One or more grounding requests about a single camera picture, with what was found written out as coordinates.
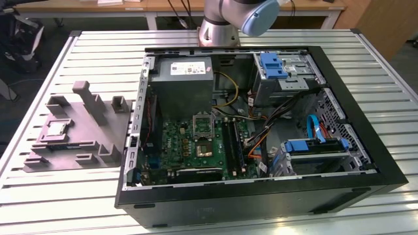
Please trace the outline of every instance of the black chair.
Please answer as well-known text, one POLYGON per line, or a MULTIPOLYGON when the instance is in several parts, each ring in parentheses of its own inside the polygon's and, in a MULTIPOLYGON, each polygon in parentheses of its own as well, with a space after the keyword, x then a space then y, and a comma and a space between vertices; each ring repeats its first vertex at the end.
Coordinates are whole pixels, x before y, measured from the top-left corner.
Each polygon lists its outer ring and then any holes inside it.
POLYGON ((45 26, 19 15, 14 6, 46 0, 0 0, 0 57, 17 72, 31 73, 41 67, 35 55, 45 26))

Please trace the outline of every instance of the slotted aluminum table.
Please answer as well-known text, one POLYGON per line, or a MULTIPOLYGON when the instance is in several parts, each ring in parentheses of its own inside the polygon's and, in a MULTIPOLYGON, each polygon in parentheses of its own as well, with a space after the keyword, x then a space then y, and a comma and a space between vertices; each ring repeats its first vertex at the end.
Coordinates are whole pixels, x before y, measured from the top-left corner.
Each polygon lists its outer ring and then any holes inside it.
POLYGON ((194 47, 197 32, 83 32, 65 45, 0 160, 0 235, 417 234, 418 97, 365 37, 349 30, 273 30, 257 38, 241 35, 241 43, 322 46, 411 183, 336 214, 147 231, 114 208, 119 168, 26 173, 23 162, 47 120, 49 96, 81 101, 73 83, 87 80, 103 100, 115 95, 134 100, 145 48, 194 47))

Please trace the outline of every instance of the floor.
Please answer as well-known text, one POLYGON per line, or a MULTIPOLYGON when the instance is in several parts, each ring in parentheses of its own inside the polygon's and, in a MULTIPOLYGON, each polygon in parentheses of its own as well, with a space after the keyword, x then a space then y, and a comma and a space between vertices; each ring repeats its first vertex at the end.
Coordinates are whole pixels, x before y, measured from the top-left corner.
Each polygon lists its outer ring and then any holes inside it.
MULTIPOLYGON (((11 84, 26 80, 13 87, 14 91, 21 95, 21 99, 17 102, 7 101, 0 97, 0 156, 37 96, 42 86, 42 79, 49 75, 70 32, 73 30, 147 30, 145 18, 65 19, 63 28, 57 27, 53 19, 43 19, 42 22, 46 25, 46 37, 37 52, 43 62, 41 70, 34 74, 19 74, 0 61, 0 74, 6 83, 11 84)), ((197 18, 196 22, 201 25, 202 18, 197 18)), ((181 24, 169 18, 158 18, 158 26, 161 29, 182 29, 181 24)), ((418 49, 411 43, 405 44, 391 64, 415 91, 418 92, 418 49)))

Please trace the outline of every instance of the motherboard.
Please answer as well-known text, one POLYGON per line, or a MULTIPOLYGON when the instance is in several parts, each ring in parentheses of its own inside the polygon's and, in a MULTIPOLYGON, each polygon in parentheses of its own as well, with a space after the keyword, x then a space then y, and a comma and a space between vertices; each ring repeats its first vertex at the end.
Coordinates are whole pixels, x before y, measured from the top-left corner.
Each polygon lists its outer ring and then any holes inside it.
POLYGON ((162 154, 149 159, 154 185, 258 177, 256 163, 245 158, 246 120, 205 118, 165 121, 162 154))

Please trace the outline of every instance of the yellow wire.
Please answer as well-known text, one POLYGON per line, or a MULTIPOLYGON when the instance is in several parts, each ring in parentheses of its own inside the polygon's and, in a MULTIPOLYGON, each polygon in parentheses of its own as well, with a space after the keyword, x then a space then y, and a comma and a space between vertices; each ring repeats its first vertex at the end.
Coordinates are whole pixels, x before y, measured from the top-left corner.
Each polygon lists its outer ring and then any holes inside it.
POLYGON ((230 81, 234 83, 234 86, 236 86, 236 96, 234 96, 234 99, 229 103, 226 103, 226 104, 221 104, 221 105, 214 105, 213 106, 214 108, 220 108, 220 107, 229 106, 238 99, 240 87, 238 87, 237 82, 234 81, 234 79, 229 75, 226 75, 224 72, 214 72, 214 73, 218 73, 218 74, 224 75, 226 78, 229 78, 230 81))

